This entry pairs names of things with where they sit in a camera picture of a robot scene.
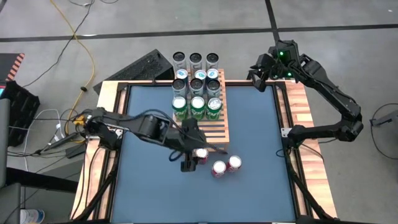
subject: concrete floor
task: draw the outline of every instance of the concrete floor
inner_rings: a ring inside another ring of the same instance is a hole
[[[86,9],[68,1],[55,1],[76,27]],[[398,24],[398,2],[388,0],[272,0],[278,27],[356,26]],[[262,0],[120,0],[116,4],[96,1],[79,34],[115,34],[192,29],[270,28]],[[0,38],[70,35],[66,23],[49,1],[9,0],[0,12]],[[368,120],[385,103],[396,102],[396,52],[398,29],[281,32],[281,39],[294,39],[301,53],[318,60],[330,80],[362,106],[364,130],[352,143],[321,146],[326,172],[338,216],[357,222],[396,223],[398,220],[398,165],[374,148]],[[0,42],[2,53],[25,53],[16,80],[20,85],[35,79],[58,57],[66,41]],[[216,52],[228,79],[244,79],[259,54],[274,44],[272,33],[188,35],[84,40],[96,63],[98,83],[153,49],[168,59],[175,51]],[[61,62],[37,83],[28,87],[39,95],[40,110],[70,108],[91,73],[90,60],[75,41]],[[315,91],[307,90],[315,125],[339,120],[339,114]],[[84,95],[77,110],[96,106],[93,91]],[[380,116],[394,107],[386,108]],[[55,118],[56,114],[44,114]],[[43,147],[53,134],[56,121],[36,121],[29,136],[28,151]],[[381,149],[398,157],[395,130],[386,125],[375,130]],[[62,160],[49,169],[81,160]],[[28,159],[31,171],[54,162]],[[9,158],[8,166],[24,169],[23,159]]]

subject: metal stand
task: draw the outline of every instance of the metal stand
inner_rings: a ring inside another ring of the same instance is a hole
[[[43,174],[35,174],[24,170],[7,167],[6,184],[20,183],[25,187],[33,187],[45,190],[59,190],[76,193],[78,182],[51,177]]]

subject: yellow cable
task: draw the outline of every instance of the yellow cable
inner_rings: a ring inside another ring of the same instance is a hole
[[[69,28],[70,28],[70,29],[72,30],[72,32],[73,32],[73,37],[74,37],[74,38],[76,39],[76,41],[87,51],[88,55],[90,56],[91,63],[92,63],[92,65],[93,65],[93,67],[92,67],[92,71],[91,71],[91,77],[90,77],[90,79],[87,81],[86,85],[84,85],[84,87],[87,88],[87,86],[93,81],[93,79],[94,79],[94,77],[95,77],[95,63],[94,63],[93,56],[92,56],[92,54],[90,53],[90,51],[87,49],[87,47],[86,47],[84,44],[82,44],[82,43],[80,42],[80,40],[77,38],[77,36],[76,36],[76,31],[74,30],[74,28],[72,27],[72,25],[70,24],[70,22],[68,21],[68,19],[65,17],[65,15],[63,14],[63,12],[58,8],[58,6],[56,5],[56,3],[55,3],[53,0],[50,0],[50,2],[51,2],[51,4],[53,4],[53,6],[57,9],[57,11],[61,14],[63,20],[65,20],[65,22],[67,22]],[[70,110],[70,112],[69,112],[68,119],[70,119],[70,118],[72,117],[73,110],[76,108],[77,104],[79,103],[80,98],[81,98],[81,96],[83,95],[83,93],[84,93],[84,91],[83,91],[83,90],[80,90],[80,94],[79,94],[79,96],[77,97],[75,103],[73,104],[72,110]],[[68,122],[65,124],[65,126],[66,126],[66,134],[69,134]]]

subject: blue table surface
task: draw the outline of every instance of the blue table surface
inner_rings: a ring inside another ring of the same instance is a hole
[[[169,162],[171,150],[143,142],[133,134],[123,140],[113,205],[113,223],[291,222],[294,208],[283,158],[271,88],[226,89],[230,144],[228,153],[242,168],[220,179],[211,175],[211,153],[197,171],[182,173],[180,161]],[[134,86],[128,114],[159,109],[172,115],[171,87]]]

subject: red soda can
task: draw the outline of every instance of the red soda can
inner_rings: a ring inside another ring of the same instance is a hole
[[[211,168],[211,174],[214,177],[220,178],[222,175],[225,174],[226,165],[223,161],[216,161]]]
[[[239,156],[231,156],[226,164],[226,169],[230,172],[235,172],[241,168],[242,160]]]
[[[207,149],[196,149],[195,155],[198,158],[199,164],[206,164],[207,158],[209,157],[209,151],[207,151]]]

